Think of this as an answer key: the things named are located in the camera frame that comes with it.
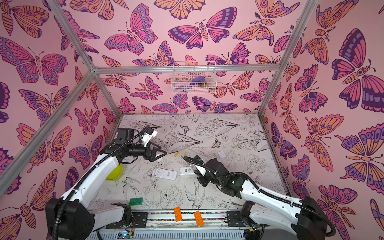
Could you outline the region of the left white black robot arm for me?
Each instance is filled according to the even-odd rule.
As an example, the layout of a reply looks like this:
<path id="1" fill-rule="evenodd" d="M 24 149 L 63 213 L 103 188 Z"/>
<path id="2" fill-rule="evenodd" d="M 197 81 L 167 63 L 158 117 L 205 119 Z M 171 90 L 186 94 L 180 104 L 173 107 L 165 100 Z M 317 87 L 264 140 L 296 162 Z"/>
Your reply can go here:
<path id="1" fill-rule="evenodd" d="M 137 134 L 133 129 L 119 128 L 118 137 L 99 153 L 96 162 L 60 198 L 46 204 L 48 233 L 54 240 L 85 240 L 99 229 L 114 223 L 129 226 L 133 215 L 129 204 L 112 204 L 100 210 L 89 210 L 92 200 L 108 175 L 126 157 L 143 157 L 154 162 L 167 152 L 151 142 L 157 131 L 145 126 Z"/>

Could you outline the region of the small white remote control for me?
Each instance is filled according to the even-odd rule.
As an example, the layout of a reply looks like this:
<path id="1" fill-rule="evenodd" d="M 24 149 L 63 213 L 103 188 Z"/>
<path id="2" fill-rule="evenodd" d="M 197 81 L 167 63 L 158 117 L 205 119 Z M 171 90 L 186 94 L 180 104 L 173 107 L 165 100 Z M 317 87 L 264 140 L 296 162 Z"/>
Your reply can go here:
<path id="1" fill-rule="evenodd" d="M 180 176 L 194 176 L 194 169 L 192 167 L 180 167 Z"/>

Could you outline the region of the white battery cover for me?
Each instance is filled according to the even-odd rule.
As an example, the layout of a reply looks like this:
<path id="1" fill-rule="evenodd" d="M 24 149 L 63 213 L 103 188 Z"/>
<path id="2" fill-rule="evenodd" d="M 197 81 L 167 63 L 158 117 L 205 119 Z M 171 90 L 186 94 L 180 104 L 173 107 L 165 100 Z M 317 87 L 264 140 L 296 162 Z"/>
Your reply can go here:
<path id="1" fill-rule="evenodd" d="M 218 155 L 219 155 L 219 157 L 220 157 L 221 159 L 226 158 L 226 154 L 225 154 L 225 152 L 223 152 L 223 151 L 218 152 Z"/>

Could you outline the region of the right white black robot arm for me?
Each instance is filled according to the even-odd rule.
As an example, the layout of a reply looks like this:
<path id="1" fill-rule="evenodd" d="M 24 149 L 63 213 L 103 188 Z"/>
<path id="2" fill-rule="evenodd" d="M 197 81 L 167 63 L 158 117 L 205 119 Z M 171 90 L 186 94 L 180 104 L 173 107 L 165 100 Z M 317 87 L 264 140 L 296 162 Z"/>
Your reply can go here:
<path id="1" fill-rule="evenodd" d="M 336 234 L 320 205 L 310 197 L 294 198 L 262 187 L 243 172 L 229 172 L 216 158 L 204 162 L 195 156 L 190 163 L 196 166 L 203 187 L 214 184 L 222 193 L 245 200 L 240 219 L 248 226 L 277 227 L 299 240 L 324 240 Z"/>

